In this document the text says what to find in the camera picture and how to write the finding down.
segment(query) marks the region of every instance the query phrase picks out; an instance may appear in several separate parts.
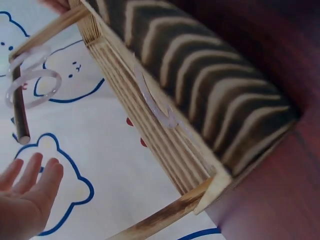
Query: human hand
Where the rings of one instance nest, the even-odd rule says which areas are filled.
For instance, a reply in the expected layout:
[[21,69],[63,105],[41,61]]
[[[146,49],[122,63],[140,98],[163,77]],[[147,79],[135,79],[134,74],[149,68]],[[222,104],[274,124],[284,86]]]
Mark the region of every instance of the human hand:
[[45,229],[64,168],[51,158],[36,183],[42,158],[41,153],[35,153],[14,186],[23,160],[14,160],[0,175],[1,240],[28,240]]
[[58,14],[64,14],[70,9],[68,0],[38,0]]

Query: transparent ring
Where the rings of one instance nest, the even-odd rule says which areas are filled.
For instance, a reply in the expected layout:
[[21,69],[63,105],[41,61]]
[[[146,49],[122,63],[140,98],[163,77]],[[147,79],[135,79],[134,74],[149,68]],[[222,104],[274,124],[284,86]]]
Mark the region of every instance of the transparent ring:
[[150,110],[155,115],[155,117],[159,120],[159,122],[161,122],[167,128],[170,128],[170,129],[175,128],[178,125],[178,123],[176,121],[176,118],[174,116],[174,113],[173,113],[171,107],[169,107],[169,105],[166,106],[166,109],[168,111],[168,116],[166,116],[161,111],[161,109],[157,106],[156,102],[152,98],[152,96],[149,92],[149,89],[146,85],[146,81],[145,81],[145,78],[142,74],[142,71],[137,64],[134,65],[133,71],[134,71],[135,79],[136,79],[138,86],[140,88],[140,91],[143,95],[143,98],[144,98],[146,104],[149,106]]
[[20,54],[16,59],[13,60],[13,62],[10,64],[9,70],[8,70],[8,74],[7,76],[11,76],[11,73],[13,72],[13,70],[20,66],[24,60],[26,60],[28,57],[30,57],[33,54],[39,53],[39,52],[44,52],[43,57],[41,57],[37,62],[35,62],[34,64],[32,64],[31,66],[29,66],[26,69],[22,69],[21,70],[21,75],[25,74],[31,70],[33,70],[34,68],[36,68],[37,66],[39,66],[40,64],[43,64],[47,58],[50,56],[51,54],[51,48],[49,46],[45,46],[45,45],[41,45],[41,46],[35,46],[27,51],[25,51],[24,53]]
[[25,82],[35,79],[35,78],[41,78],[41,77],[51,77],[55,78],[55,86],[53,89],[48,92],[47,94],[44,94],[44,96],[40,97],[37,100],[34,100],[32,102],[26,103],[24,105],[25,109],[31,109],[34,108],[40,104],[43,104],[44,102],[48,101],[50,98],[52,98],[53,95],[56,94],[56,92],[59,90],[62,84],[62,78],[56,71],[50,70],[50,69],[42,69],[42,70],[35,70],[35,71],[28,71],[25,72],[22,76],[18,77],[16,80],[12,82],[9,89],[5,93],[5,104],[9,108],[13,108],[14,105],[10,101],[12,95],[14,94],[15,90],[21,87]]

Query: wooden panel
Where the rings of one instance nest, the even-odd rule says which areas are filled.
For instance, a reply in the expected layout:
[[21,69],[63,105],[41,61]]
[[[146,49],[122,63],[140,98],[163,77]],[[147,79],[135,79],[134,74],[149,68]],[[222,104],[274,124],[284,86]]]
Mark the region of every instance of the wooden panel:
[[233,177],[260,159],[297,119],[257,69],[172,4],[83,2],[135,53]]
[[[73,4],[71,7],[78,5],[79,1]],[[168,129],[158,122],[140,93],[132,68],[128,68],[122,61],[117,53],[117,47],[111,46],[109,41],[101,36],[101,33],[107,34],[106,31],[103,31],[92,16],[84,18],[78,23],[78,27],[106,80],[179,192],[183,195],[210,176],[215,176],[216,168],[204,159],[201,152],[191,147],[192,144],[182,136],[180,129]],[[90,36],[93,30],[99,32],[94,33],[96,39]],[[222,174],[227,178],[225,182],[220,183],[220,192],[230,183],[228,174],[224,171]]]
[[208,214],[227,240],[318,240],[320,2],[171,1],[231,43],[303,112],[294,131]]

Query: wooden edge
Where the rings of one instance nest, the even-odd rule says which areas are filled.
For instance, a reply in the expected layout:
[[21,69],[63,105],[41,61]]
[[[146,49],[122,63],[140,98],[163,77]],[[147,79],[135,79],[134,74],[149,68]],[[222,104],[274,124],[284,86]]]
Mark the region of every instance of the wooden edge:
[[194,208],[193,213],[198,215],[203,212],[207,207],[209,207],[221,193],[226,190],[232,183],[232,178],[224,174],[217,173],[212,179],[210,185],[205,191],[203,197],[199,201],[199,204]]
[[157,121],[135,80],[120,63],[107,40],[102,38],[100,43],[90,45],[89,52],[148,148],[181,195],[215,176],[215,170],[209,174],[206,166],[199,164],[195,155],[184,147],[176,130],[165,128]]
[[214,178],[210,177],[155,214],[106,240],[144,240],[192,212]]
[[[33,35],[19,46],[14,52],[9,55],[9,63],[11,63],[15,58],[17,58],[22,53],[30,50],[33,47],[44,44],[46,41],[60,33],[62,30],[71,26],[72,24],[78,22],[80,19],[88,15],[90,12],[88,9],[79,5],[66,12],[49,25],[47,25],[44,29],[39,31],[37,34]],[[15,81],[21,75],[20,66],[17,66],[12,71],[12,81]],[[19,87],[14,91],[12,96],[13,101],[13,111],[14,111],[14,124],[17,132],[17,141],[25,145],[30,141],[30,131],[28,127],[28,121],[26,116],[26,109],[24,103],[24,96],[22,92],[22,87]]]
[[186,117],[176,108],[175,103],[173,100],[166,95],[166,93],[161,89],[160,84],[151,76],[149,72],[145,70],[145,68],[141,65],[141,63],[135,58],[134,53],[131,52],[123,43],[123,41],[110,29],[104,20],[95,12],[95,10],[88,4],[85,0],[80,0],[87,9],[91,12],[91,14],[95,17],[96,21],[101,25],[105,34],[107,34],[106,41],[112,46],[114,53],[118,56],[118,59],[122,62],[124,68],[128,70],[133,78],[135,78],[133,69],[134,64],[139,64],[145,83],[147,84],[148,88],[155,93],[160,99],[164,99],[173,109],[174,113],[177,115],[178,118],[183,120],[185,126],[191,132],[192,137],[196,141],[197,144],[193,144],[195,148],[197,148],[202,156],[204,156],[204,160],[209,164],[212,165],[216,172],[223,176],[223,179],[229,179],[225,185],[229,185],[231,182],[231,177],[229,173],[226,171],[222,163],[217,159],[211,149],[208,148],[202,137],[197,133]]
[[14,52],[9,55],[9,61],[11,62],[17,56],[21,55],[25,51],[29,49],[42,45],[47,42],[49,39],[66,29],[67,27],[75,24],[80,19],[87,16],[90,12],[88,9],[83,6],[79,5],[74,7],[73,9],[67,11],[63,15],[61,15],[56,20],[52,21],[48,24],[45,28],[39,31],[37,34],[32,35],[28,41],[24,42],[20,45]]

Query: finger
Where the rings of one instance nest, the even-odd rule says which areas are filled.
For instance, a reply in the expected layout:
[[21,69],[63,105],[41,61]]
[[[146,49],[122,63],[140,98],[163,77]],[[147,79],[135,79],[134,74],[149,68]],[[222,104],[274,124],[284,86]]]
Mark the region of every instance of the finger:
[[41,168],[43,155],[39,152],[32,155],[24,173],[17,184],[11,189],[14,193],[24,194],[36,184],[38,173]]
[[57,14],[64,14],[69,9],[63,6],[60,2],[55,0],[40,0],[39,2],[45,4],[47,7],[51,8]]
[[50,159],[38,183],[22,196],[37,206],[45,221],[49,218],[63,175],[64,168],[59,161]]
[[21,159],[15,159],[0,175],[0,191],[7,191],[12,187],[14,181],[19,175],[24,161]]
[[57,0],[62,6],[64,6],[66,9],[69,9],[69,3],[68,0]]

